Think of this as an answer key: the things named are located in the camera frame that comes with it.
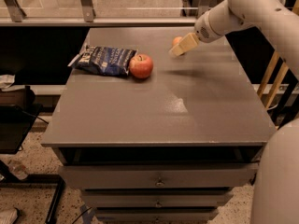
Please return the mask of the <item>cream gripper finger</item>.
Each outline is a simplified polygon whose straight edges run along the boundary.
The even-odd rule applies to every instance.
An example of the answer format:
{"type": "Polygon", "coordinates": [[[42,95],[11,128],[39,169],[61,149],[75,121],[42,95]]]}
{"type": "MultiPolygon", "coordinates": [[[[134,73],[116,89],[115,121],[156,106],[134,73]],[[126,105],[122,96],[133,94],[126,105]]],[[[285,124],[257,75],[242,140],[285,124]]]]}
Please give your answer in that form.
{"type": "Polygon", "coordinates": [[[199,44],[199,39],[195,33],[187,33],[182,39],[169,50],[171,56],[180,56],[185,52],[194,49],[199,44]]]}

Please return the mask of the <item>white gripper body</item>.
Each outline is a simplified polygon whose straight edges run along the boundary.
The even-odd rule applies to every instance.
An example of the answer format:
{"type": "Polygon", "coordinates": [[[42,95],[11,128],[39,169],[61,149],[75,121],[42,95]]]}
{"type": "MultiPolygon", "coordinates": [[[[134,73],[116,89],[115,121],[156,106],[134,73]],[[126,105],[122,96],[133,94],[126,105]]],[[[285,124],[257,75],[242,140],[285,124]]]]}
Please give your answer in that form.
{"type": "Polygon", "coordinates": [[[210,43],[224,36],[224,24],[223,12],[209,10],[195,22],[194,31],[200,41],[210,43]]]}

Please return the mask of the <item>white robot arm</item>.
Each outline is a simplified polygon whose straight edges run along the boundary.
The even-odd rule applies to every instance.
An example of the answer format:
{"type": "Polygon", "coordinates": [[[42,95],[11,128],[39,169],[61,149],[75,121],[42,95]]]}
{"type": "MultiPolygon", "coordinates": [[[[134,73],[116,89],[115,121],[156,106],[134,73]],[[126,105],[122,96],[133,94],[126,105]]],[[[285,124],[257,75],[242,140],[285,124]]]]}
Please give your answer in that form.
{"type": "MultiPolygon", "coordinates": [[[[295,76],[299,76],[299,16],[283,0],[224,0],[205,12],[170,49],[179,56],[199,42],[257,27],[295,76]]],[[[299,224],[299,119],[278,129],[260,160],[250,224],[299,224]]]]}

